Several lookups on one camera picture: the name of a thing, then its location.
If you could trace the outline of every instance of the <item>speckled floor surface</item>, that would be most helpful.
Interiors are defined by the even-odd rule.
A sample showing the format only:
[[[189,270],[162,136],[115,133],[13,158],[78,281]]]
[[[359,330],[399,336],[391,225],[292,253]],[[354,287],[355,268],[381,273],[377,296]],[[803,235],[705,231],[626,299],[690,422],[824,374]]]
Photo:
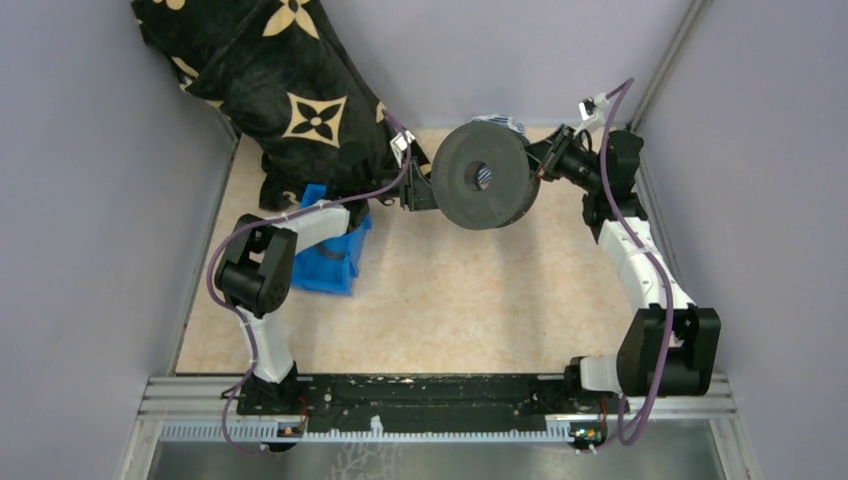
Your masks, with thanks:
[[[551,129],[529,129],[532,139]],[[449,130],[420,130],[433,158]],[[257,207],[261,151],[239,146],[213,245]],[[543,183],[530,212],[470,231],[440,212],[372,204],[352,298],[292,290],[283,306],[301,372],[561,372],[571,357],[614,352],[632,319],[627,298],[583,225],[582,190]],[[198,292],[178,372],[236,372],[248,352],[238,320]]]

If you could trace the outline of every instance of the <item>black rubber disc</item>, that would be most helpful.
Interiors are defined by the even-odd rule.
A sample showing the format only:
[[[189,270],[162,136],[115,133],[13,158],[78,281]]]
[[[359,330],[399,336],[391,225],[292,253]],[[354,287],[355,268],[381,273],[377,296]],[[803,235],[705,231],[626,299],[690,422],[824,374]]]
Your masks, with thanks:
[[[490,177],[481,182],[481,169]],[[451,132],[433,159],[436,204],[455,224],[471,230],[509,225],[527,213],[539,192],[515,132],[486,122]]]

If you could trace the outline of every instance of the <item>gray wall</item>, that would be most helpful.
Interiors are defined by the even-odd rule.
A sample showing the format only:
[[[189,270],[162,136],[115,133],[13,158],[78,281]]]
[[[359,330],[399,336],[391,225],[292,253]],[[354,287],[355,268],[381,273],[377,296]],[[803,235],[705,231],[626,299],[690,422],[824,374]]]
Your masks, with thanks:
[[[113,478],[230,142],[126,1],[0,15],[0,478]]]
[[[765,477],[845,478],[848,3],[715,2],[648,115],[682,282]]]
[[[631,116],[686,0],[323,0],[362,76],[412,126],[474,115],[526,124],[579,118],[576,104],[635,76]]]

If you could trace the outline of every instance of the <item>black mounting bracket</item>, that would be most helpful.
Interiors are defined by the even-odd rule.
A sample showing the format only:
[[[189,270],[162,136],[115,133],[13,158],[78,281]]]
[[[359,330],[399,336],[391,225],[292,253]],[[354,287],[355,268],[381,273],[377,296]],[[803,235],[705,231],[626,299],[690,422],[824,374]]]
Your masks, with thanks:
[[[412,162],[406,177],[400,184],[400,204],[410,212],[439,208],[430,179],[421,171],[417,162]]]
[[[647,220],[639,197],[633,192],[639,153],[644,140],[626,130],[610,132],[607,141],[607,173],[610,190],[624,216]],[[601,181],[600,155],[583,144],[583,137],[566,125],[560,126],[544,140],[525,147],[527,156],[538,165],[536,175],[542,180],[567,178],[586,190],[583,196],[583,221],[592,230],[595,241],[606,220],[615,220]]]
[[[625,395],[647,395],[662,346],[665,315],[665,309],[656,304],[636,312],[616,358],[618,382]],[[672,328],[683,343],[668,350],[659,395],[704,395],[718,349],[719,316],[712,308],[690,305],[674,311]]]
[[[243,215],[233,231],[262,221]],[[215,272],[215,286],[230,305],[251,311],[257,318],[280,308],[291,287],[297,233],[266,225],[239,235],[227,246]],[[263,254],[261,261],[252,254]]]
[[[549,414],[581,414],[575,448],[606,440],[605,409],[618,399],[587,392],[579,379],[550,374],[298,374],[279,384],[251,377],[238,396],[239,415],[308,412],[309,431],[362,432],[375,416],[389,433],[544,432]]]

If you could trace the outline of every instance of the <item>blue container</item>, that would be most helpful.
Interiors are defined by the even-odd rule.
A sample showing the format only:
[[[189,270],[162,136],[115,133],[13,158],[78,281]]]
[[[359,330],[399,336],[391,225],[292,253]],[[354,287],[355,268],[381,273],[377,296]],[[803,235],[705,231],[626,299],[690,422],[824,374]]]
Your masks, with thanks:
[[[324,198],[327,187],[308,185],[300,207],[308,207]],[[365,246],[365,234],[371,230],[369,213],[356,230],[307,248],[294,258],[292,286],[310,292],[353,295],[353,279],[359,276],[359,258]]]

